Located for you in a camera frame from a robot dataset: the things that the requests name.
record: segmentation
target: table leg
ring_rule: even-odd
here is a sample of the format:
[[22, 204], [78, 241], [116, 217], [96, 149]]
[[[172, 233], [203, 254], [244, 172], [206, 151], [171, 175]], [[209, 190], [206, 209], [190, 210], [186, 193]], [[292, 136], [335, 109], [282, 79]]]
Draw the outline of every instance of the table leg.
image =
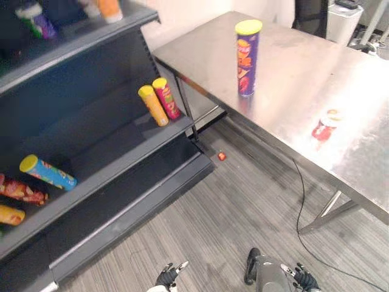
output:
[[[181, 96], [182, 103], [184, 104], [184, 108], [185, 108], [186, 114], [187, 114], [188, 117], [190, 117], [193, 120], [193, 116], [192, 116], [192, 112], [190, 111], [188, 99], [185, 96], [184, 92], [181, 90], [180, 83], [179, 83], [179, 80], [178, 80], [178, 77], [177, 77], [176, 74], [174, 74], [174, 80], [176, 81], [178, 92], [179, 92], [179, 94]], [[194, 140], [198, 141], [199, 140], [199, 133], [197, 132], [196, 125], [192, 126], [192, 132], [193, 132]]]
[[324, 224], [330, 222], [333, 219], [343, 217], [360, 209], [360, 206], [357, 203], [349, 200], [347, 203], [341, 205], [335, 210], [330, 211], [341, 194], [342, 192], [338, 190], [327, 202], [326, 206], [319, 213], [316, 219], [311, 224], [308, 224], [307, 226], [300, 229], [300, 234], [306, 234], [309, 231], [322, 227]]

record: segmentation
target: blue pringles can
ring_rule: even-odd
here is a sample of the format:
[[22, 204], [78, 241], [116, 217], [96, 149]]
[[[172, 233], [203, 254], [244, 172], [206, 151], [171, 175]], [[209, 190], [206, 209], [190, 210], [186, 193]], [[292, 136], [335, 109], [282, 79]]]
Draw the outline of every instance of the blue pringles can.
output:
[[235, 26], [238, 37], [238, 92], [241, 96], [254, 93], [256, 57], [262, 22], [256, 19], [244, 20]]
[[20, 162], [19, 169], [60, 189], [71, 190], [77, 185], [77, 180], [73, 176], [44, 162], [34, 154], [26, 156]]

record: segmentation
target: small red object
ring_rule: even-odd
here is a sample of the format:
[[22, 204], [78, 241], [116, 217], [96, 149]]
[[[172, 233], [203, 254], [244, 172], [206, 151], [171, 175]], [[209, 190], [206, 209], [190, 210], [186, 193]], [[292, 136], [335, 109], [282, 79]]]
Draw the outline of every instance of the small red object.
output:
[[332, 132], [337, 128], [342, 120], [340, 113], [336, 109], [330, 109], [322, 117], [316, 128], [312, 131], [312, 136], [320, 142], [325, 142], [331, 137]]
[[220, 161], [223, 161], [223, 160], [225, 160], [225, 158], [227, 158], [227, 156], [223, 152], [219, 152], [218, 158]]

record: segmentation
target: standing can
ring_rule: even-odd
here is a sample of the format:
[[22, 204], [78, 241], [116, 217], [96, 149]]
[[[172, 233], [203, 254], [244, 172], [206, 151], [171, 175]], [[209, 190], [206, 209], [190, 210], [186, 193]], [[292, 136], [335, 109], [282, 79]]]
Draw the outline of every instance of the standing can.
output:
[[262, 22], [244, 20], [235, 26], [238, 45], [238, 92], [241, 96], [254, 93], [256, 58]]
[[158, 126], [166, 126], [169, 122], [169, 119], [166, 116], [164, 109], [160, 105], [153, 87], [151, 85], [144, 85], [139, 88], [138, 94], [140, 98], [142, 98], [143, 102], [147, 106], [148, 110], [150, 111], [150, 114], [157, 122]]
[[77, 185], [77, 180], [73, 176], [39, 159], [34, 154], [26, 156], [20, 162], [19, 169], [59, 189], [72, 190]]
[[166, 78], [160, 77], [153, 81], [153, 88], [164, 107], [168, 117], [172, 120], [177, 119], [181, 113], [174, 101], [173, 95], [171, 94], [170, 87]]

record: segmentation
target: red pringles can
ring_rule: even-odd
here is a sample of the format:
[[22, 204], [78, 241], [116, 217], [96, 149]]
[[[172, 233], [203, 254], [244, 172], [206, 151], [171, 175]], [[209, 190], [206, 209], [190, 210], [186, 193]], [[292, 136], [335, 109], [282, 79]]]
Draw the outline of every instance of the red pringles can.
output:
[[319, 142], [327, 141], [341, 120], [342, 116], [336, 109], [328, 110], [313, 129], [312, 136]]
[[176, 102], [174, 101], [166, 78], [160, 77], [155, 79], [153, 81], [153, 88], [168, 117], [172, 120], [177, 119], [181, 113], [178, 106], [176, 105]]
[[6, 178], [2, 173], [0, 173], [0, 195], [36, 205], [43, 205], [49, 197], [48, 194], [32, 189], [23, 182]]
[[238, 92], [241, 96], [254, 93], [256, 58], [262, 22], [257, 19], [241, 21], [235, 26], [238, 37]]

